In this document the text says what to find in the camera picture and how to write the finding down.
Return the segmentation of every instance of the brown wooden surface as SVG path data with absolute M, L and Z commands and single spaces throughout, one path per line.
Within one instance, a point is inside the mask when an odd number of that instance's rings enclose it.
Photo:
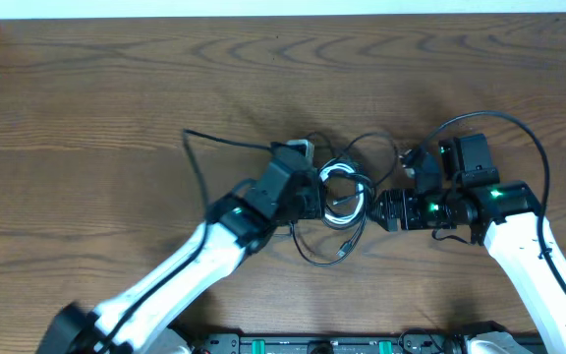
M 337 144 L 386 130 L 407 148 L 478 109 L 513 113 L 542 138 L 566 255 L 566 15 L 0 22 L 0 352 L 32 352 L 62 306 L 116 295 L 191 235 L 201 205 L 183 128 L 260 143 L 321 130 Z M 446 136 L 479 131 L 502 178 L 540 195 L 538 155 L 516 128 L 485 119 Z M 214 197 L 267 161 L 196 147 Z M 389 162 L 380 145 L 360 153 L 373 176 Z M 399 172 L 383 187 L 405 183 Z M 344 240 L 302 228 L 320 252 Z M 483 248 L 376 226 L 332 268 L 276 237 L 180 320 L 287 333 L 535 328 Z

